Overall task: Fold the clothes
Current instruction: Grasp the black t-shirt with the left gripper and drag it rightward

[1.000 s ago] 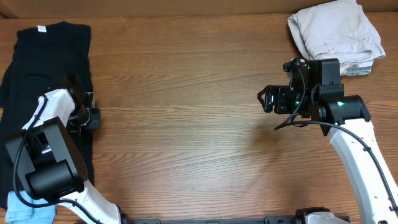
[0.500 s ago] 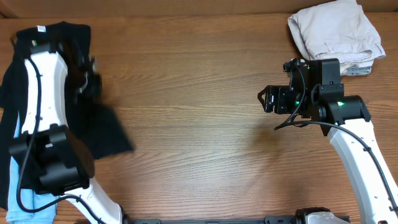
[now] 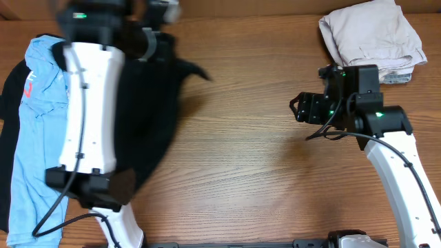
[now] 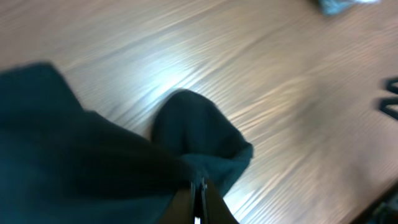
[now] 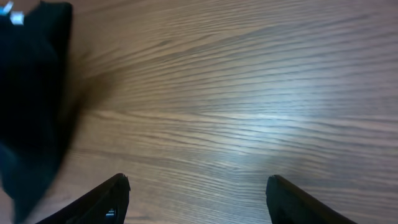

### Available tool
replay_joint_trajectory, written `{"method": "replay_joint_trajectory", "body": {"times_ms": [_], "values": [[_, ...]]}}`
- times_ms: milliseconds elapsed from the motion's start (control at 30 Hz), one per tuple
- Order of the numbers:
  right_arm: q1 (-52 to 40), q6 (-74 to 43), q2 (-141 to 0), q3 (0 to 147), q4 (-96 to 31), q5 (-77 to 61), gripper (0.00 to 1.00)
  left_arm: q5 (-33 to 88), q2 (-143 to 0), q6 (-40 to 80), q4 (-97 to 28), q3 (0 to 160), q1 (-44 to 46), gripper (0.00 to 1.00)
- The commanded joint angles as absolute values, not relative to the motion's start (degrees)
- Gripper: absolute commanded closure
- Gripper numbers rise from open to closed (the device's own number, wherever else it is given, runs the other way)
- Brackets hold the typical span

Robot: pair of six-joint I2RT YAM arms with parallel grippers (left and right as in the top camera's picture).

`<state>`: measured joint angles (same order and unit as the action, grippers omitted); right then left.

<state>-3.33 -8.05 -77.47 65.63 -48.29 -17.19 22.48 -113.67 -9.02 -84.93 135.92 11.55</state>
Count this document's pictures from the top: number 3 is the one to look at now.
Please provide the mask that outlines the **black t-shirt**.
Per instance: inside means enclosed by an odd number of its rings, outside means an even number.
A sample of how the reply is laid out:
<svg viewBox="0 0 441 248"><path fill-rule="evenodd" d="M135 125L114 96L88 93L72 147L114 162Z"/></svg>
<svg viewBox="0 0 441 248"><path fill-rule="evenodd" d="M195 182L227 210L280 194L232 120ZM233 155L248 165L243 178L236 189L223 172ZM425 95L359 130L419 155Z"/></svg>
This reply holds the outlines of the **black t-shirt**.
<svg viewBox="0 0 441 248"><path fill-rule="evenodd" d="M186 78L196 75L210 79L202 67L178 57L175 47L176 38L162 33L149 61L126 59L121 72L114 149L118 170L134 171L136 191L159 165L174 139Z"/></svg>

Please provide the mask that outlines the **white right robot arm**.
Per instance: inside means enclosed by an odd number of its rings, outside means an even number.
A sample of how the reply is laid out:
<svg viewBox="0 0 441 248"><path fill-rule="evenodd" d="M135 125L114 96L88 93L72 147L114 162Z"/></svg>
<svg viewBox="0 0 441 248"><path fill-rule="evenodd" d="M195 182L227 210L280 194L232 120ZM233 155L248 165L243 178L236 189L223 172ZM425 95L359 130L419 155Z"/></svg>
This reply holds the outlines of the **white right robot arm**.
<svg viewBox="0 0 441 248"><path fill-rule="evenodd" d="M289 107L319 125L309 139L353 136L376 169L396 219L401 247L440 246L440 203L424 171L413 128L399 105L384 105L376 65L320 68L322 94L301 92Z"/></svg>

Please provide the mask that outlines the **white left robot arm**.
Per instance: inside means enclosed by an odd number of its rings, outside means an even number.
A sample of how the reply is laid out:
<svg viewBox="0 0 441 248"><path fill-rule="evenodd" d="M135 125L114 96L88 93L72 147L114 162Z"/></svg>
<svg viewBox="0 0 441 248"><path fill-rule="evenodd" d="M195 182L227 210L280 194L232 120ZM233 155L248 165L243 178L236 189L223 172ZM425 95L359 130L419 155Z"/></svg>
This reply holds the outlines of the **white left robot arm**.
<svg viewBox="0 0 441 248"><path fill-rule="evenodd" d="M57 167L45 183L78 200L110 247L144 247L145 234L131 206L135 173L118 169L114 151L116 97L126 58L164 64L170 48L161 26L178 19L177 1L148 1L142 21L131 20L131 1L69 1L58 15L70 80L67 129Z"/></svg>

